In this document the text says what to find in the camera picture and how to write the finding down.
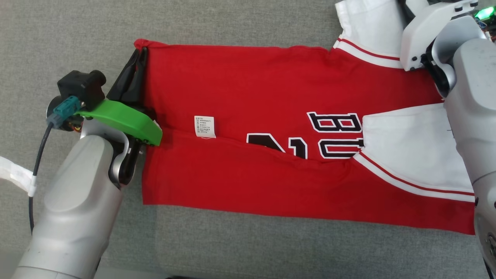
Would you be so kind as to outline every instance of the green light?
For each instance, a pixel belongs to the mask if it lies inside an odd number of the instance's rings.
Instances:
[[[475,15],[475,17],[479,18],[480,20],[486,20],[493,15],[494,11],[495,11],[494,7],[485,8],[485,9],[480,10]]]

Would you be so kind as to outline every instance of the gray fabric surface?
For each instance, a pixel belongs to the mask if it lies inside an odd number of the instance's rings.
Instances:
[[[33,168],[44,113],[71,70],[101,70],[108,91],[137,38],[169,44],[330,48],[335,0],[2,0],[0,155]],[[55,131],[39,174],[49,179],[77,135]],[[143,158],[137,173],[143,168]],[[140,175],[102,264],[203,278],[486,278],[472,236],[346,221],[266,217],[141,204]],[[0,250],[30,239],[27,197],[0,181]]]

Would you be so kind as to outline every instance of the care label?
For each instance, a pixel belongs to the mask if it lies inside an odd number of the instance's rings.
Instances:
[[[214,118],[211,116],[195,116],[194,131],[197,137],[215,138]]]

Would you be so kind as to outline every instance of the red fabric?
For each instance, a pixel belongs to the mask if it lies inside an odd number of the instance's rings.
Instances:
[[[327,159],[307,112],[363,115],[440,102],[425,71],[360,61],[339,49],[291,47],[147,47],[146,104],[164,129],[148,148],[144,204],[275,216],[342,219],[473,234],[473,204],[417,196],[353,159]],[[215,118],[216,139],[194,133],[194,116]],[[271,133],[286,153],[246,143]],[[293,156],[288,138],[308,144]]]

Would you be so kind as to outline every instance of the red stripe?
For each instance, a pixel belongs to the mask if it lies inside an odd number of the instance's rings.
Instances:
[[[375,53],[372,53],[370,51],[366,51],[364,50],[363,48],[355,45],[354,43],[346,40],[346,39],[341,39],[341,38],[338,38],[338,41],[339,42],[345,42],[347,43],[348,45],[351,45],[352,47],[358,49],[359,51],[363,52],[363,53],[366,53],[368,55],[371,55],[371,56],[374,56],[374,57],[378,57],[378,58],[384,58],[384,59],[389,59],[389,60],[396,60],[396,61],[400,61],[400,58],[399,57],[392,57],[392,56],[385,56],[385,55],[380,55],[380,54],[375,54]]]
[[[461,194],[461,195],[467,195],[467,196],[473,196],[474,193],[467,193],[467,192],[461,192],[461,191],[450,191],[450,190],[439,190],[439,189],[431,189],[431,188],[425,188],[425,187],[422,187],[422,186],[418,186],[418,185],[415,185],[413,183],[410,183],[408,181],[405,181],[399,177],[396,177],[394,175],[392,175],[390,172],[388,172],[387,170],[385,170],[384,168],[382,168],[381,166],[379,166],[376,162],[374,162],[372,159],[368,158],[367,156],[365,156],[365,154],[363,153],[360,153],[360,155],[365,158],[367,161],[369,161],[370,163],[372,163],[374,166],[378,167],[381,171],[383,171],[385,174],[389,175],[390,177],[400,181],[400,182],[403,182],[405,184],[408,184],[410,186],[413,186],[415,188],[418,188],[418,189],[422,189],[422,190],[425,190],[425,191],[433,191],[433,192],[440,192],[440,193],[451,193],[451,194]]]

